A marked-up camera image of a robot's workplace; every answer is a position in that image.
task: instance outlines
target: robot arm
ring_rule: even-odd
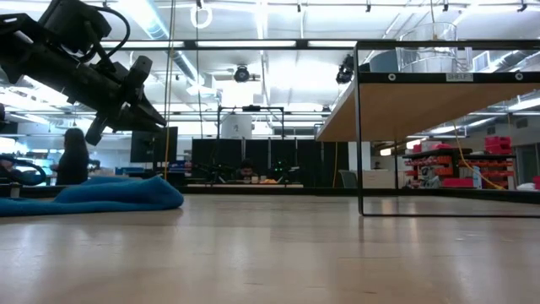
[[[100,40],[111,27],[100,14],[123,16],[109,8],[79,0],[53,0],[36,22],[27,14],[0,15],[0,66],[12,84],[28,75],[97,111],[86,141],[96,145],[105,127],[114,131],[158,132],[165,119],[144,95],[144,81],[152,61],[141,56],[129,71],[110,56],[125,43],[105,53]],[[95,54],[97,64],[86,65]]]

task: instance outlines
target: label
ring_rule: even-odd
[[[473,82],[472,73],[447,73],[446,82]]]

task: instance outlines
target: chair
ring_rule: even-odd
[[[356,188],[358,186],[358,177],[356,177],[356,173],[349,170],[340,170],[339,174],[341,174],[343,187]]]

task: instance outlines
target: blue towel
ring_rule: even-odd
[[[65,188],[52,202],[0,198],[0,216],[153,211],[176,209],[183,203],[180,192],[158,176],[148,180],[94,177]]]

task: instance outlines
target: wooden floor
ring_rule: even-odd
[[[540,209],[367,199],[376,212]],[[165,212],[0,219],[6,304],[533,303],[538,286],[540,220],[362,218],[354,198],[201,195]]]

